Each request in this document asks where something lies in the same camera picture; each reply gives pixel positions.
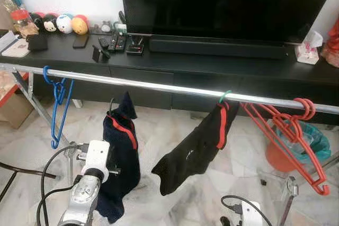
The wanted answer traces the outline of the navy shirt red stripe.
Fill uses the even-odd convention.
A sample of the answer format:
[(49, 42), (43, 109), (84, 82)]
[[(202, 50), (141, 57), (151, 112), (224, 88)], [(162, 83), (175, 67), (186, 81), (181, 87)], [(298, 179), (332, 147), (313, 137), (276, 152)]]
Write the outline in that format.
[(125, 213), (122, 198), (140, 180), (138, 140), (133, 120), (137, 118), (133, 102), (126, 92), (118, 107), (109, 110), (103, 120), (103, 140), (110, 144), (110, 160), (116, 162), (120, 173), (110, 175), (100, 187), (96, 210), (115, 223)]

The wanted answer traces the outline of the green hanger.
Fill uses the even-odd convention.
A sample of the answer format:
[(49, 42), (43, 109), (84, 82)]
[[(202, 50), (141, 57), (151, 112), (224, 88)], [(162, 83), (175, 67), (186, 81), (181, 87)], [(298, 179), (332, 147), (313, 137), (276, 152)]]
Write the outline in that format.
[(225, 91), (225, 92), (220, 96), (218, 103), (219, 103), (219, 104), (226, 103), (225, 98), (226, 98), (226, 96), (227, 96), (228, 94), (230, 94), (230, 93), (231, 93), (231, 90)]

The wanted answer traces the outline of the blue plastic hanger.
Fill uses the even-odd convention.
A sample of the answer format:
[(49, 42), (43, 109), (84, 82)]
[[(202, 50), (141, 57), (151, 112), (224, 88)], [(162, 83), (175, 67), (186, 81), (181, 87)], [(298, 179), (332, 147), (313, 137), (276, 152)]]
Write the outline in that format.
[[(61, 81), (53, 81), (48, 78), (49, 66), (44, 66), (42, 69), (42, 75), (46, 83), (52, 86), (52, 93), (54, 97), (54, 105), (52, 108), (52, 120), (50, 127), (51, 134), (51, 147), (53, 149), (57, 149), (60, 143), (61, 135), (63, 134), (63, 128), (65, 126), (66, 116), (69, 108), (69, 102), (71, 100), (71, 95), (74, 86), (74, 80), (70, 80), (70, 88), (68, 88), (68, 92), (66, 92), (66, 82), (67, 78), (62, 78)], [(66, 102), (66, 105), (63, 110), (63, 114), (61, 115), (60, 126), (57, 127), (57, 112), (58, 107), (63, 105)]]

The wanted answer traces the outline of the red gold figurine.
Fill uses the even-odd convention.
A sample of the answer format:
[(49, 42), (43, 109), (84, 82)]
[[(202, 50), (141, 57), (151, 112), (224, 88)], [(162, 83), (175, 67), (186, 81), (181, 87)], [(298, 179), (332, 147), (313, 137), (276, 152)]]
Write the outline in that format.
[(322, 56), (331, 66), (339, 66), (339, 19), (330, 29), (327, 42), (323, 47)]

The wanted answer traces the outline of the white pink tissue pack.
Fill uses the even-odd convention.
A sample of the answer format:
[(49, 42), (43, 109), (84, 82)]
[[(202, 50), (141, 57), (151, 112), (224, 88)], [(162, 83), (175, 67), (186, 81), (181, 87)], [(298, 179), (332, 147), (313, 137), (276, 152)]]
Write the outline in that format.
[(324, 37), (317, 31), (307, 34), (303, 42), (295, 48), (296, 61), (304, 64), (315, 65), (319, 61), (318, 48), (324, 44)]

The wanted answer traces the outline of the black soundbar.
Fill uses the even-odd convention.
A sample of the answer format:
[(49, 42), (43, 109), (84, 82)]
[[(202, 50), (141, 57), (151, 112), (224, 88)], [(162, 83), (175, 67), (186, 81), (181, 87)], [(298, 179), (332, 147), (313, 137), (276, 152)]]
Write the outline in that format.
[(288, 56), (283, 42), (258, 40), (151, 35), (148, 45), (153, 52), (266, 59)]

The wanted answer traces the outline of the black flat television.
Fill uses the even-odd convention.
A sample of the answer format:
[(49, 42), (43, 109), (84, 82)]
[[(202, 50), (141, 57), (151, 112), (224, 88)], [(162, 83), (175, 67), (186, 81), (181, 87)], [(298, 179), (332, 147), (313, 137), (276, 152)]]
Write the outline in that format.
[(300, 42), (326, 0), (123, 0), (131, 33)]

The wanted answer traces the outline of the black shirt red collar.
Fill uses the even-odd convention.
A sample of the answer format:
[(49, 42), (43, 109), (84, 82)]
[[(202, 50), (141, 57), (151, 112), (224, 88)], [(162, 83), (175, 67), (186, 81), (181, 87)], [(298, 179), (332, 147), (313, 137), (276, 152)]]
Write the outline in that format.
[(193, 129), (151, 170), (160, 177), (160, 194), (168, 195), (192, 175), (203, 174), (217, 153), (227, 144), (227, 134), (239, 111), (239, 103), (217, 103)]

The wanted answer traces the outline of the silver metal clothes rack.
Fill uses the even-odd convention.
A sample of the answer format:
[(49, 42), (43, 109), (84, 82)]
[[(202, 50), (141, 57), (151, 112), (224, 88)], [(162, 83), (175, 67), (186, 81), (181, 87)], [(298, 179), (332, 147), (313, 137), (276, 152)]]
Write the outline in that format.
[[(77, 72), (49, 69), (48, 75), (68, 80), (109, 84), (112, 86), (138, 87), (160, 92), (197, 95), (199, 97), (220, 97), (223, 92), (198, 88), (155, 84), (112, 78)], [(221, 197), (239, 195), (250, 202), (258, 202), (261, 211), (268, 216), (274, 226), (282, 220), (282, 214), (288, 204), (291, 192), (288, 183), (297, 184), (301, 197), (293, 198), (297, 205), (291, 205), (291, 219), (286, 225), (304, 224), (338, 225), (336, 195), (319, 195), (308, 187), (306, 180), (296, 176), (296, 182), (284, 174), (264, 169), (268, 165), (264, 156), (267, 137), (248, 117), (238, 116), (228, 132), (225, 149), (208, 166), (204, 174), (188, 177), (176, 192), (160, 195), (160, 179), (150, 173), (150, 169), (162, 156), (180, 142), (189, 133), (189, 124), (180, 124), (172, 115), (140, 113), (141, 151), (140, 162), (142, 180), (138, 187), (124, 197), (125, 214), (114, 226), (170, 226), (170, 225), (214, 225), (221, 226), (219, 218), (227, 216), (234, 220), (235, 213), (223, 206)], [(19, 163), (31, 170), (42, 170), (49, 157), (58, 149), (49, 145), (48, 124), (43, 116), (29, 117), (27, 127), (19, 131), (10, 131), (10, 127), (0, 124), (0, 161)], [(11, 189), (9, 200), (0, 203), (0, 226), (36, 226), (35, 209), (40, 199), (39, 179), (20, 178), (19, 185)]]

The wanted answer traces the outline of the black box red mark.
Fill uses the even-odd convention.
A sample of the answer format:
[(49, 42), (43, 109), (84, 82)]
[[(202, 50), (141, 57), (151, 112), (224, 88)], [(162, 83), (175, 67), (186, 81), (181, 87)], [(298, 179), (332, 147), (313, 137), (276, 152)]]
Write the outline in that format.
[(142, 55), (145, 37), (143, 35), (128, 35), (129, 45), (126, 48), (128, 55)]

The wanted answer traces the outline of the small black gadget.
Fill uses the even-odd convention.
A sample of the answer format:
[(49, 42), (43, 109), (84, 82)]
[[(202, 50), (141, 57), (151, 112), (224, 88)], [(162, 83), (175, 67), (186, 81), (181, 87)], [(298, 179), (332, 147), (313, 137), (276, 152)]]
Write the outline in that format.
[(111, 55), (106, 50), (100, 49), (99, 47), (92, 45), (93, 47), (93, 54), (92, 59), (96, 63), (108, 63)]

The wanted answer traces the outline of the black smartphone dark screen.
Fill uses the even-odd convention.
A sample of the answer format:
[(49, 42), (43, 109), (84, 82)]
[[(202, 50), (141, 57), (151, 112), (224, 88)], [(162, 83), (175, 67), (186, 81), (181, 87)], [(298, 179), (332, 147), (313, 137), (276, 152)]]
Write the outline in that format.
[(87, 46), (87, 42), (90, 39), (88, 34), (77, 34), (73, 42), (73, 49), (84, 49)]

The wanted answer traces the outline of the white blue plush ball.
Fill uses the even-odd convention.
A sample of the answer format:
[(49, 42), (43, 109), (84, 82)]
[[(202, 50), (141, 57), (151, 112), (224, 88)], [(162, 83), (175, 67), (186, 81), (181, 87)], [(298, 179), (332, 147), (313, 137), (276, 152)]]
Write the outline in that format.
[(56, 25), (61, 33), (71, 33), (73, 31), (71, 21), (73, 16), (71, 14), (61, 14), (56, 19)]

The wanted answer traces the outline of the black mouse plush ball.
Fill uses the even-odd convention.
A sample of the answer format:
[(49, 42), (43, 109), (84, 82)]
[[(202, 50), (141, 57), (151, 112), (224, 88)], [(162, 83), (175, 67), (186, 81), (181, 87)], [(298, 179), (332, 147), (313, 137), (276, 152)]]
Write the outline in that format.
[(47, 32), (56, 32), (58, 30), (57, 27), (57, 15), (54, 13), (48, 13), (42, 18), (42, 23), (44, 30)]

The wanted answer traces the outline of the black wallet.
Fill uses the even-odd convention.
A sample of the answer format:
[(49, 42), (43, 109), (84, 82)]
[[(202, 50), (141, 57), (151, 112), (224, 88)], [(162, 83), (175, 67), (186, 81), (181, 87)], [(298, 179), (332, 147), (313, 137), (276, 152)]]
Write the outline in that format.
[(43, 33), (27, 35), (29, 51), (48, 50), (48, 36)]

